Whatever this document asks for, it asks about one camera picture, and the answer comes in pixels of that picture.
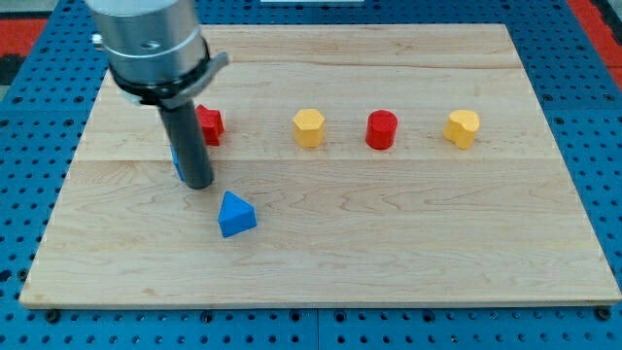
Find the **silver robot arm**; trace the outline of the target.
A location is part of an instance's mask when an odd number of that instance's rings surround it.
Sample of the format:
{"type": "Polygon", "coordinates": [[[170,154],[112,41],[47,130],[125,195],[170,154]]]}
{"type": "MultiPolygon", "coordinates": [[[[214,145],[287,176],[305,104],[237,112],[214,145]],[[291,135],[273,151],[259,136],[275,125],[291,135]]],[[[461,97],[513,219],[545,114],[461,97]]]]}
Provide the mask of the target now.
{"type": "Polygon", "coordinates": [[[229,64],[210,55],[192,0],[86,0],[92,43],[129,98],[172,110],[192,101],[229,64]]]}

